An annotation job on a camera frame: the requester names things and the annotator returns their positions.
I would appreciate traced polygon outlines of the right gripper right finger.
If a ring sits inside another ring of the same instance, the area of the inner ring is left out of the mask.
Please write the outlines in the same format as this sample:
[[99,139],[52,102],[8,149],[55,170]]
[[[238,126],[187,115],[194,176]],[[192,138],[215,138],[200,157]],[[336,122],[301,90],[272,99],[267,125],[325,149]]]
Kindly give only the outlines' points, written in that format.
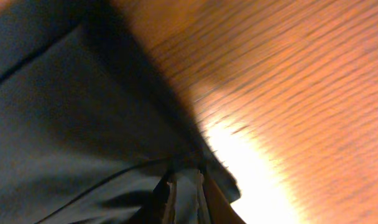
[[207,173],[203,173],[203,192],[212,224],[246,224],[233,210],[217,183]]

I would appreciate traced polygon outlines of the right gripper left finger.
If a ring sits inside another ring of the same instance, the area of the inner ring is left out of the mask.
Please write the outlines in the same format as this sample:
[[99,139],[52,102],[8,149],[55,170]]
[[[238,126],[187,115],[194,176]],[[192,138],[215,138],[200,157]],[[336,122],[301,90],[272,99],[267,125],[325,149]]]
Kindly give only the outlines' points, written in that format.
[[171,224],[175,223],[177,179],[168,170],[152,191],[150,199],[125,223],[127,224]]

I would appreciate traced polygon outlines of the black leggings with coral cuffs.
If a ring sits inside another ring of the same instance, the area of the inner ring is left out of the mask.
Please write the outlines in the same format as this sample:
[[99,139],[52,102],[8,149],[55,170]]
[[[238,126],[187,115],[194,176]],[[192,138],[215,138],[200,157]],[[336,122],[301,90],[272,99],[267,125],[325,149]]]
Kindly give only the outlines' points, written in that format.
[[241,196],[107,1],[0,14],[0,223],[125,223],[168,170],[175,223],[208,222],[203,173]]

